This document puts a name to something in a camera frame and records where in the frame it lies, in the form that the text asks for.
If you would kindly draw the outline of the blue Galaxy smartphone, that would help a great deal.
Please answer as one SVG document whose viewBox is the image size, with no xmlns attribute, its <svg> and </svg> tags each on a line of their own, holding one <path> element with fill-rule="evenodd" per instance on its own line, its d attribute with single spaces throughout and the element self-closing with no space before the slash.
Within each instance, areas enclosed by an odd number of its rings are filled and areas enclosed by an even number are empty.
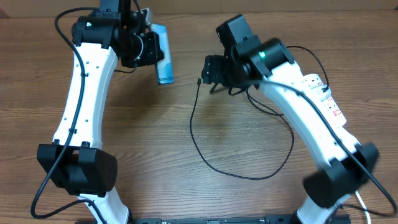
<svg viewBox="0 0 398 224">
<path fill-rule="evenodd" d="M 160 50 L 164 55 L 163 59 L 159 60 L 155 65 L 157 82 L 159 85 L 172 84 L 174 82 L 174 73 L 167 28 L 165 25 L 153 23 L 150 25 L 150 29 L 159 36 Z"/>
</svg>

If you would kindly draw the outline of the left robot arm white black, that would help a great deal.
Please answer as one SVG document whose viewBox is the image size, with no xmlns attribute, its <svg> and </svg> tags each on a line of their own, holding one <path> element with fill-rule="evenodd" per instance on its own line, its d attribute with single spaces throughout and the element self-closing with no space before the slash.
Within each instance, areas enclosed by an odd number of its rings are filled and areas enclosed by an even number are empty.
<svg viewBox="0 0 398 224">
<path fill-rule="evenodd" d="M 149 8 L 131 1 L 101 1 L 72 26 L 65 42 L 74 53 L 73 74 L 62 120 L 37 160 L 53 182 L 85 204 L 95 223 L 132 223 L 115 188 L 117 159 L 103 151 L 102 121 L 111 77 L 122 65 L 131 74 L 154 66 L 157 83 L 174 82 L 167 29 Z"/>
</svg>

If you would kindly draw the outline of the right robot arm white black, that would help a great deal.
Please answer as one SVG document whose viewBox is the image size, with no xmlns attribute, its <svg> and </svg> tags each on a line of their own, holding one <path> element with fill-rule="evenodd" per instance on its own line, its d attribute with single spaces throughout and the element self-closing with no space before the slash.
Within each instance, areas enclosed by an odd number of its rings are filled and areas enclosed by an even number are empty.
<svg viewBox="0 0 398 224">
<path fill-rule="evenodd" d="M 303 180 L 303 205 L 291 215 L 268 215 L 267 223 L 348 223 L 336 212 L 366 182 L 379 156 L 375 145 L 361 144 L 317 75 L 304 75 L 289 49 L 276 38 L 260 41 L 244 16 L 216 28 L 223 55 L 209 55 L 201 81 L 246 91 L 254 86 L 280 108 L 307 146 L 316 173 Z"/>
</svg>

